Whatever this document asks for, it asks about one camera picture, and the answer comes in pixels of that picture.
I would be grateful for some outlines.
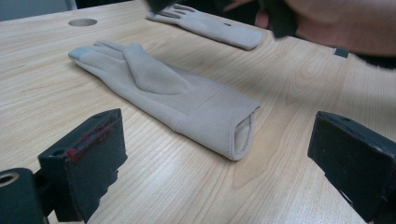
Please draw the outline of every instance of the glove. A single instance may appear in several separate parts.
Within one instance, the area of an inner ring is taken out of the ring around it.
[[[233,161],[248,152],[259,103],[206,77],[164,64],[141,45],[98,41],[72,50],[77,65],[172,130]]]
[[[262,32],[218,21],[192,7],[172,5],[159,14],[148,12],[147,19],[175,24],[198,35],[245,50],[254,49],[262,42]]]

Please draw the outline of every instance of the wooden table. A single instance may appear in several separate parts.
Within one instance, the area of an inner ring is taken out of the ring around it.
[[[90,223],[364,223],[306,153],[319,110],[396,141],[395,71],[264,30],[262,43],[244,51],[145,14],[136,0],[0,22],[0,170],[37,171],[40,152],[119,107],[129,159]],[[68,25],[79,18],[98,23]],[[233,162],[173,133],[67,58],[99,39],[140,43],[259,100],[251,151]],[[53,213],[49,220],[57,222]]]

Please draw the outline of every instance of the glove cuff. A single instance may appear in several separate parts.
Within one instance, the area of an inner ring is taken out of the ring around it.
[[[182,119],[175,131],[232,161],[239,161],[250,150],[253,115],[259,105],[224,86]]]
[[[236,46],[245,50],[255,49],[262,42],[262,32],[240,25],[224,23],[217,37],[219,42]]]

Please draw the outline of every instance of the black plastic bracket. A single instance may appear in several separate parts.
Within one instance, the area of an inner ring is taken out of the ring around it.
[[[283,0],[259,0],[259,4],[268,13],[269,29],[275,38],[296,35],[295,13]]]
[[[396,143],[319,111],[308,157],[366,222],[396,223]]]
[[[120,109],[90,117],[38,156],[41,169],[0,172],[2,223],[87,222],[126,161]]]

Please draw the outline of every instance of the hand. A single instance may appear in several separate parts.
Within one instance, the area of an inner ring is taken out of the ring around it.
[[[249,0],[235,0],[231,10]],[[353,52],[396,55],[396,1],[394,0],[285,0],[296,13],[297,35],[326,46]],[[268,26],[259,11],[256,25]]]

